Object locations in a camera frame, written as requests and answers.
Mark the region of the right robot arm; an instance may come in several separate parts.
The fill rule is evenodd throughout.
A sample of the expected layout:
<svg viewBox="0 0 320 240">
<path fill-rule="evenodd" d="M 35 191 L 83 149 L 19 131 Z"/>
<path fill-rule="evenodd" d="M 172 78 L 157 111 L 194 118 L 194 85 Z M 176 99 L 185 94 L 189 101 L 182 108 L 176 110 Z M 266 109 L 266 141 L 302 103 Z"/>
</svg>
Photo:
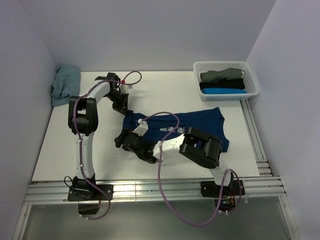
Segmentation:
<svg viewBox="0 0 320 240">
<path fill-rule="evenodd" d="M 234 175 L 225 173 L 228 167 L 220 159 L 221 140 L 207 132 L 189 127 L 186 132 L 164 141 L 147 140 L 148 129 L 139 125 L 134 130 L 123 129 L 114 139 L 115 146 L 134 153 L 140 160 L 156 164 L 169 159 L 188 159 L 202 168 L 209 169 L 217 191 L 229 194 L 234 188 Z"/>
</svg>

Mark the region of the dark blue t shirt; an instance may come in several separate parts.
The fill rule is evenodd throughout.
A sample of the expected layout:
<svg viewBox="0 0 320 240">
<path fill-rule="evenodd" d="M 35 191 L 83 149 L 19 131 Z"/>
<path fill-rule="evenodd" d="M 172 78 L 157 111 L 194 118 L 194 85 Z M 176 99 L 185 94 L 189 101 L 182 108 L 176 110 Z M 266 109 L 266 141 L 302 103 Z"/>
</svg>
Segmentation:
<svg viewBox="0 0 320 240">
<path fill-rule="evenodd" d="M 148 131 L 143 135 L 143 140 L 149 145 L 155 145 L 170 131 L 173 133 L 167 140 L 183 135 L 188 128 L 194 128 L 219 138 L 222 152 L 225 153 L 229 148 L 229 140 L 224 134 L 224 121 L 218 107 L 173 115 L 159 114 L 146 120 Z"/>
</svg>

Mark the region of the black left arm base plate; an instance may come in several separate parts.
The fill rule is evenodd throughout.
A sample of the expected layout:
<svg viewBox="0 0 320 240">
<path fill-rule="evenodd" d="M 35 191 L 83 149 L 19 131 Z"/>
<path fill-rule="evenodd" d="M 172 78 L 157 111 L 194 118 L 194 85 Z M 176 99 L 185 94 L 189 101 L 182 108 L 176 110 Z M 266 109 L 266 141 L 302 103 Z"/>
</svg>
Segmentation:
<svg viewBox="0 0 320 240">
<path fill-rule="evenodd" d="M 102 201 L 107 201 L 113 198 L 114 186 L 112 184 L 102 184 L 98 187 L 106 193 L 104 196 L 100 191 L 95 188 L 93 191 L 80 191 L 80 190 L 69 190 L 67 201 L 78 203 L 78 213 L 81 215 L 95 215 L 100 210 Z"/>
</svg>

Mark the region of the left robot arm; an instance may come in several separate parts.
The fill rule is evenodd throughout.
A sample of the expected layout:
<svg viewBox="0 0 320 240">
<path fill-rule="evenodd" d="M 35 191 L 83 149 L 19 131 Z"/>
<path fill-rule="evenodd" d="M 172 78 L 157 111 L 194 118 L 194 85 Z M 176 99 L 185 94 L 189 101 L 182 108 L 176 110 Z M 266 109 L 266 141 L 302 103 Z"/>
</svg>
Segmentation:
<svg viewBox="0 0 320 240">
<path fill-rule="evenodd" d="M 121 79 L 113 72 L 98 76 L 94 85 L 80 96 L 72 96 L 68 104 L 68 127 L 75 136 L 76 171 L 70 191 L 74 195 L 91 200 L 101 193 L 96 185 L 93 166 L 93 138 L 98 129 L 98 103 L 102 98 L 112 102 L 112 109 L 128 114 L 128 89 L 126 78 Z"/>
</svg>

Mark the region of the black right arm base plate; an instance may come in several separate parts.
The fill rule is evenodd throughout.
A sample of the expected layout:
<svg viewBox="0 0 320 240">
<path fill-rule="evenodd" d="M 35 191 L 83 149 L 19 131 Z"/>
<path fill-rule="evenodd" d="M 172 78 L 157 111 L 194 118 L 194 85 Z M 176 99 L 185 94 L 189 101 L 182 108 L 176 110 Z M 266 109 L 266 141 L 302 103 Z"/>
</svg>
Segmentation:
<svg viewBox="0 0 320 240">
<path fill-rule="evenodd" d="M 236 197 L 240 195 L 243 197 L 246 192 L 242 180 L 232 180 L 227 186 L 223 187 L 222 190 L 222 200 L 219 205 L 220 211 L 231 211 L 237 205 Z M 220 194 L 220 185 L 217 185 L 214 181 L 201 181 L 200 182 L 200 193 L 204 198 L 214 198 L 215 206 L 218 205 L 218 198 Z"/>
</svg>

